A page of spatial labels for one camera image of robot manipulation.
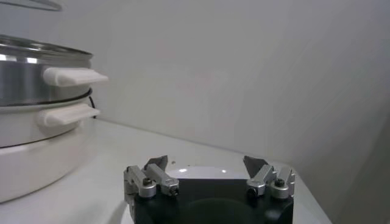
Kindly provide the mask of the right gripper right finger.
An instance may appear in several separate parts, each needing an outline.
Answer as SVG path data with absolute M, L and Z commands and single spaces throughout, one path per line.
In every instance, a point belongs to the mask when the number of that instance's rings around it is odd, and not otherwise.
M 244 165 L 250 178 L 246 181 L 247 195 L 250 198 L 263 196 L 268 190 L 271 197 L 286 200 L 294 196 L 295 173 L 290 167 L 282 167 L 276 171 L 274 166 L 264 159 L 245 156 Z

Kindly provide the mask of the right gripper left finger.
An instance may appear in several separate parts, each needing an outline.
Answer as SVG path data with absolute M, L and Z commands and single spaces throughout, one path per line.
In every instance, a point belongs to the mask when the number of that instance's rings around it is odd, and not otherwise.
M 168 156 L 151 158 L 141 169 L 128 166 L 123 174 L 124 199 L 130 203 L 136 196 L 150 199 L 156 196 L 158 187 L 163 195 L 176 197 L 179 194 L 179 180 L 166 172 Z

